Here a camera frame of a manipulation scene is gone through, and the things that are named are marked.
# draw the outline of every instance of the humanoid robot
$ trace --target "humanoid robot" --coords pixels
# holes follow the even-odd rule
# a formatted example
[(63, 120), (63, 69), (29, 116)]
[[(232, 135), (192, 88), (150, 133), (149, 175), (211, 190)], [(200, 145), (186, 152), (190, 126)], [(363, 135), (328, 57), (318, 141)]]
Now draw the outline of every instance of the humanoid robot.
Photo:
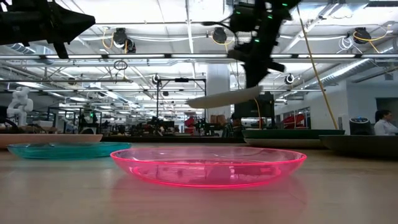
[(28, 87), (18, 87), (17, 91), (12, 93), (12, 101), (7, 108), (7, 117), (11, 118), (18, 115), (18, 126), (26, 125), (27, 112), (33, 110), (33, 101), (27, 97), (30, 89)]

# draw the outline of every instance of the woman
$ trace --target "woman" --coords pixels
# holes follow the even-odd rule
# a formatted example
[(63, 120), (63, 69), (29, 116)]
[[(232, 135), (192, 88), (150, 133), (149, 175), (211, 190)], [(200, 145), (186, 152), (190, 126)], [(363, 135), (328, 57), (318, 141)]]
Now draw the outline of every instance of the woman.
[(378, 136), (393, 136), (398, 133), (398, 128), (392, 125), (392, 114), (389, 110), (379, 110), (374, 116), (376, 124), (374, 133)]

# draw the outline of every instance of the column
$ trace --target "column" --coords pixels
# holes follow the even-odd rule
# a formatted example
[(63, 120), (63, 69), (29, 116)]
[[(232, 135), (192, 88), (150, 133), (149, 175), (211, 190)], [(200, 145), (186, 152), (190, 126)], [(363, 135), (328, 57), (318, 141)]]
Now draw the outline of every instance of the column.
[[(209, 64), (207, 65), (207, 95), (214, 95), (217, 93), (225, 93), (229, 91), (229, 67), (228, 64)], [(206, 110), (207, 122), (210, 122), (211, 115), (225, 115), (228, 119), (231, 117), (231, 106), (222, 106), (218, 108), (210, 108)]]

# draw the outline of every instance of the beige plate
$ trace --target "beige plate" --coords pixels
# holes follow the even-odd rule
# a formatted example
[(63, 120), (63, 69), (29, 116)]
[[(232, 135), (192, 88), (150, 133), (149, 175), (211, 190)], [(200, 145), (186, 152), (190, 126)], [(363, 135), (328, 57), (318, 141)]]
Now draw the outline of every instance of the beige plate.
[(102, 134), (0, 134), (0, 149), (10, 144), (46, 142), (99, 142)]
[(216, 108), (219, 106), (232, 105), (251, 100), (260, 94), (261, 87), (255, 86), (244, 90), (228, 91), (210, 96), (187, 100), (187, 104), (192, 108)]
[(290, 149), (324, 149), (319, 139), (244, 139), (252, 146)]

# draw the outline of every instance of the workbench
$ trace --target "workbench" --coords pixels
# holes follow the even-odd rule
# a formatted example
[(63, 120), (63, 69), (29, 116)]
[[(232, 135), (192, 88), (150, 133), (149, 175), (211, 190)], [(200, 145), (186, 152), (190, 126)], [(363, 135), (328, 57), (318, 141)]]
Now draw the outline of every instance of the workbench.
[(108, 157), (23, 160), (3, 151), (0, 223), (396, 223), (398, 163), (301, 152), (308, 159), (281, 182), (211, 190), (142, 182)]

